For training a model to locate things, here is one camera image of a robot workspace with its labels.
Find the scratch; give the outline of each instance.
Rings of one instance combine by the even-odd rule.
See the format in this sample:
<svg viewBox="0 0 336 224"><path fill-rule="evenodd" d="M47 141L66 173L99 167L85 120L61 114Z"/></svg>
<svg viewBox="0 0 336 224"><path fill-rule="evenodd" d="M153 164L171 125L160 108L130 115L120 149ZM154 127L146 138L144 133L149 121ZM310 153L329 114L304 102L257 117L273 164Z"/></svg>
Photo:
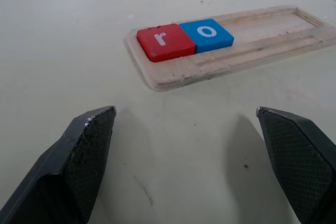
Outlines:
<svg viewBox="0 0 336 224"><path fill-rule="evenodd" d="M138 185L141 187L141 189L144 191L144 193L146 194L151 206L153 205L154 201L151 197L151 195L149 194L149 192L147 191L147 188L140 182L140 180L135 176L133 175L133 178L134 180L138 183Z"/></svg>

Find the wooden block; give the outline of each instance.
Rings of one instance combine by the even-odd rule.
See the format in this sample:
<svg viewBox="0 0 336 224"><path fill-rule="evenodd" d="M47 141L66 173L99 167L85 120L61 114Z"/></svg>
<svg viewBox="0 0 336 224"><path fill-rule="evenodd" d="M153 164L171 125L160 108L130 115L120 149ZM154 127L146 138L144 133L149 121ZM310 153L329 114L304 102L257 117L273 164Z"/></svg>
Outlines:
<svg viewBox="0 0 336 224"><path fill-rule="evenodd" d="M195 54L195 43L178 24L139 30L136 37L152 62Z"/></svg>
<svg viewBox="0 0 336 224"><path fill-rule="evenodd" d="M212 18L181 23L181 28L196 44L196 53L230 47L234 37Z"/></svg>
<svg viewBox="0 0 336 224"><path fill-rule="evenodd" d="M235 36L231 47L153 63L137 41L137 30L128 34L127 45L152 89L174 89L336 45L335 27L295 6L211 18Z"/></svg>

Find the wooden board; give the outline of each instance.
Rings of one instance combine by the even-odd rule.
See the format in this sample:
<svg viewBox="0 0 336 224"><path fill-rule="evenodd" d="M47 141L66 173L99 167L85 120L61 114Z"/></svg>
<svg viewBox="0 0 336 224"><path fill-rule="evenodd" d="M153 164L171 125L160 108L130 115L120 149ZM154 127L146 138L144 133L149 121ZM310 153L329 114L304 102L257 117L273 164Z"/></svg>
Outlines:
<svg viewBox="0 0 336 224"><path fill-rule="evenodd" d="M211 18L235 37L232 47L154 63L138 43L140 29L129 32L127 45L153 90L178 88L336 44L335 27L295 6Z"/></svg>

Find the red block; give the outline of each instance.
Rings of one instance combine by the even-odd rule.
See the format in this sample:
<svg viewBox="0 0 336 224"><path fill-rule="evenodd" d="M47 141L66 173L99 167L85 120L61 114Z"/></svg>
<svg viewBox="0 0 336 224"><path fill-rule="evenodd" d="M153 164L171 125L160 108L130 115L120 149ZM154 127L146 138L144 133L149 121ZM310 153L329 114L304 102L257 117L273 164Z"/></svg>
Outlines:
<svg viewBox="0 0 336 224"><path fill-rule="evenodd" d="M178 24L139 30L136 37L153 62L193 55L196 51L195 43Z"/></svg>

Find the white table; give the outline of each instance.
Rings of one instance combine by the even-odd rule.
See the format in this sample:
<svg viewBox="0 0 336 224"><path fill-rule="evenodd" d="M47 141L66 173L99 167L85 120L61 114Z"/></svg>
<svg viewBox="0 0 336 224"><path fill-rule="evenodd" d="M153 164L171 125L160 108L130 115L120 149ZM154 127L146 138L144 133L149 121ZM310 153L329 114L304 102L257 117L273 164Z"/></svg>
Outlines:
<svg viewBox="0 0 336 224"><path fill-rule="evenodd" d="M91 224L299 223L255 111L336 140L336 47L158 93L123 44L132 28L284 4L336 25L335 0L0 0L0 207L75 116L115 105Z"/></svg>

